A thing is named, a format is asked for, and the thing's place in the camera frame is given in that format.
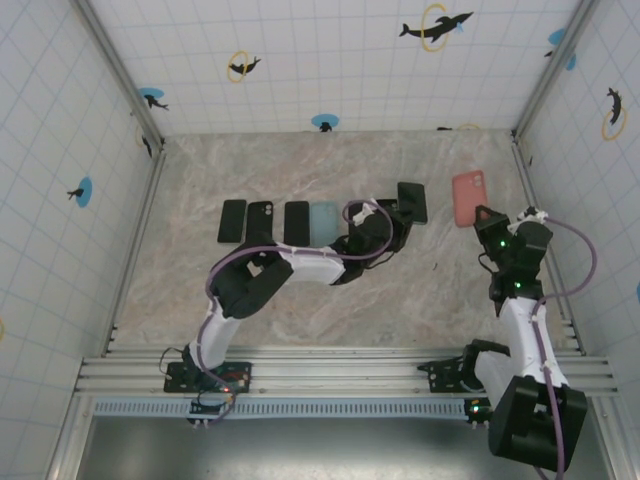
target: smartphone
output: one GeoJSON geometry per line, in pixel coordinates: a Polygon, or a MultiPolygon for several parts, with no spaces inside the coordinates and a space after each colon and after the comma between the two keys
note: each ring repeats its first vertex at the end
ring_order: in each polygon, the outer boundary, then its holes
{"type": "Polygon", "coordinates": [[[339,237],[335,202],[316,202],[310,207],[311,246],[325,247],[339,237]]]}
{"type": "Polygon", "coordinates": [[[240,243],[244,231],[246,200],[225,200],[222,204],[218,243],[240,243]]]}
{"type": "Polygon", "coordinates": [[[273,203],[252,202],[247,207],[247,234],[249,238],[257,232],[273,237],[273,203]]]}
{"type": "Polygon", "coordinates": [[[428,217],[424,185],[421,183],[398,182],[398,210],[411,212],[413,223],[425,225],[428,217]]]}
{"type": "Polygon", "coordinates": [[[489,206],[482,170],[461,173],[453,177],[453,213],[458,227],[470,227],[476,222],[476,207],[489,206]]]}
{"type": "Polygon", "coordinates": [[[284,204],[284,243],[293,247],[308,247],[309,202],[287,202],[284,204]]]}

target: metal frame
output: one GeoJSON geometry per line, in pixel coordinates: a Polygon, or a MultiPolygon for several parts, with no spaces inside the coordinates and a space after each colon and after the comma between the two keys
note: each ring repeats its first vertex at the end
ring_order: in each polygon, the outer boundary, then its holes
{"type": "Polygon", "coordinates": [[[600,0],[582,0],[578,5],[569,25],[567,25],[565,29],[562,41],[551,56],[549,66],[542,74],[542,77],[540,77],[533,94],[529,98],[520,116],[520,120],[518,120],[518,125],[515,129],[517,138],[523,138],[531,127],[533,119],[540,111],[540,108],[542,108],[542,104],[549,95],[551,87],[558,79],[558,76],[560,76],[565,65],[567,65],[571,55],[573,55],[578,40],[599,5],[600,0]]]}
{"type": "Polygon", "coordinates": [[[129,291],[129,285],[131,284],[131,277],[135,269],[136,261],[138,260],[138,254],[140,253],[140,246],[142,245],[142,238],[144,237],[144,231],[147,228],[147,222],[149,221],[149,213],[151,212],[151,206],[153,205],[153,199],[155,198],[156,191],[158,190],[158,182],[160,181],[160,174],[162,173],[162,167],[166,159],[166,152],[160,151],[149,178],[145,185],[145,193],[136,217],[136,229],[131,237],[125,268],[120,275],[118,281],[118,291],[109,309],[109,323],[102,332],[102,354],[107,352],[109,343],[113,341],[113,332],[117,328],[116,321],[122,313],[124,308],[124,302],[127,298],[127,292],[129,291]]]}
{"type": "Polygon", "coordinates": [[[129,106],[133,110],[133,114],[140,122],[140,127],[144,132],[145,138],[151,142],[156,151],[162,148],[163,138],[160,134],[149,109],[144,104],[142,97],[138,93],[138,89],[133,83],[133,79],[129,75],[127,68],[120,59],[116,48],[114,47],[107,31],[102,22],[98,18],[90,0],[70,0],[71,6],[80,17],[85,26],[85,30],[95,43],[98,51],[102,54],[104,62],[107,64],[113,79],[120,87],[121,93],[127,99],[129,106]]]}
{"type": "MultiPolygon", "coordinates": [[[[514,132],[513,154],[527,199],[535,203],[535,193],[523,162],[518,140],[523,137],[539,111],[550,87],[572,54],[577,40],[593,15],[599,1],[584,0],[556,49],[549,68],[540,79],[514,132]]],[[[135,85],[113,44],[100,23],[89,0],[71,0],[87,31],[96,42],[122,93],[138,118],[145,136],[156,147],[162,136],[140,98],[135,85]]],[[[111,325],[105,332],[103,358],[85,359],[77,382],[58,448],[48,475],[49,480],[76,478],[80,462],[90,438],[91,423],[100,415],[185,416],[192,397],[165,394],[164,377],[158,369],[161,346],[118,346],[110,344],[112,329],[126,297],[131,274],[140,249],[149,211],[158,187],[165,155],[156,155],[145,198],[138,216],[138,227],[132,237],[128,264],[110,311],[111,325]]],[[[547,267],[556,291],[564,285],[558,265],[550,249],[547,267]]],[[[583,356],[579,337],[573,328],[569,302],[560,303],[565,336],[572,342],[559,350],[557,358],[572,386],[590,397],[600,426],[601,440],[615,478],[640,477],[637,457],[629,454],[633,439],[625,434],[622,409],[616,383],[605,357],[583,356]]],[[[460,416],[464,398],[477,394],[432,394],[425,375],[416,366],[429,360],[450,358],[459,350],[423,350],[390,348],[242,348],[229,351],[229,360],[245,360],[254,364],[250,394],[239,399],[236,418],[270,418],[291,415],[339,416],[364,415],[449,415],[460,416]]],[[[176,360],[169,353],[166,361],[176,360]]]]}

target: light blue phone case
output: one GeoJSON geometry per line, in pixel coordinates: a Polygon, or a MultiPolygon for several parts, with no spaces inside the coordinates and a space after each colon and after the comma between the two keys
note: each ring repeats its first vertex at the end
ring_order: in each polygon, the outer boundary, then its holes
{"type": "Polygon", "coordinates": [[[338,219],[338,207],[335,202],[311,204],[309,223],[312,247],[325,247],[338,238],[338,219]]]}

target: robotic arm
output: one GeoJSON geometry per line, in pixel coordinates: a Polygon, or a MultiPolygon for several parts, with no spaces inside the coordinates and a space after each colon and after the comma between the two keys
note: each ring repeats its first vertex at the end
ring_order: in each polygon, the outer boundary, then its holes
{"type": "Polygon", "coordinates": [[[583,392],[569,387],[547,331],[547,297],[536,278],[553,236],[543,225],[546,219],[546,213],[530,207],[511,224],[504,214],[476,208],[474,228],[484,247],[480,257],[498,267],[491,271],[489,298],[508,332],[509,346],[474,340],[462,356],[418,368],[433,377],[434,392],[486,391],[493,408],[491,453],[564,472],[587,401],[583,392]]]}
{"type": "Polygon", "coordinates": [[[205,327],[185,348],[183,357],[187,363],[200,370],[218,367],[241,320],[264,307],[285,283],[349,283],[385,252],[400,251],[412,225],[408,215],[382,210],[373,201],[364,202],[352,221],[355,233],[340,237],[327,247],[290,247],[261,234],[226,257],[237,258],[226,262],[223,259],[218,265],[226,265],[215,276],[210,275],[207,282],[210,302],[205,327]],[[198,359],[198,343],[202,361],[198,359]]]}

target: marble table surface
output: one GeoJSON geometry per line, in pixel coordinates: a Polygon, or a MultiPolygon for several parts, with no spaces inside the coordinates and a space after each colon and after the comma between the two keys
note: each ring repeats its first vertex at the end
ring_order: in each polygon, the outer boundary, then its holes
{"type": "MultiPolygon", "coordinates": [[[[183,346],[195,336],[207,273],[235,248],[216,242],[225,199],[271,200],[282,241],[285,202],[329,200],[341,209],[351,199],[393,198],[398,181],[424,183],[429,210],[429,223],[413,227],[400,253],[345,286],[285,285],[233,343],[446,348],[506,340],[473,228],[454,225],[451,178],[482,169],[491,208],[510,216],[524,209],[508,132],[202,135],[174,137],[166,149],[118,343],[183,346]]],[[[544,266],[541,278],[550,291],[544,266]]],[[[551,302],[548,323],[561,345],[551,302]]]]}

